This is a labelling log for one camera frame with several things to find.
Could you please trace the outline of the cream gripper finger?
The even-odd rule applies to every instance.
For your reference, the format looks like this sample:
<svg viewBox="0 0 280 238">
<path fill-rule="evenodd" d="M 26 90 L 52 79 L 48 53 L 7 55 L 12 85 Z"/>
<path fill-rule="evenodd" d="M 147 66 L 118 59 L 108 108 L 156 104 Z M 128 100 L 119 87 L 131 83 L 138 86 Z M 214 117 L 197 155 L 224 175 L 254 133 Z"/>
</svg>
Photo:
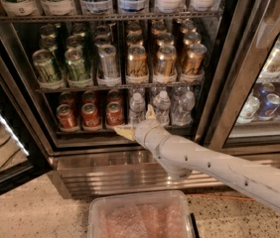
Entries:
<svg viewBox="0 0 280 238">
<path fill-rule="evenodd" d="M 120 135 L 130 141 L 135 141 L 135 132 L 134 132 L 134 128 L 132 126 L 118 125 L 118 126 L 114 126 L 113 129 L 118 135 Z"/>
<path fill-rule="evenodd" d="M 151 104 L 149 104 L 147 106 L 146 119 L 155 119 L 155 118 L 156 118 L 156 114 L 154 108 Z"/>
</svg>

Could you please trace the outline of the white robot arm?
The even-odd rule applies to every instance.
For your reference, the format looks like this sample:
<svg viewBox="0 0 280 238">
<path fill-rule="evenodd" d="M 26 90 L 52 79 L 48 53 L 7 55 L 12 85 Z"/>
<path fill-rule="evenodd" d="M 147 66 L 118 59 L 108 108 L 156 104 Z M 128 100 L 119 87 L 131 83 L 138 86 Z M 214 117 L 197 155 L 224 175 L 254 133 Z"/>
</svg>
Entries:
<svg viewBox="0 0 280 238">
<path fill-rule="evenodd" d="M 215 152 L 184 137 L 169 133 L 148 108 L 146 119 L 118 125 L 114 131 L 148 150 L 175 179 L 198 171 L 280 213 L 280 169 Z"/>
</svg>

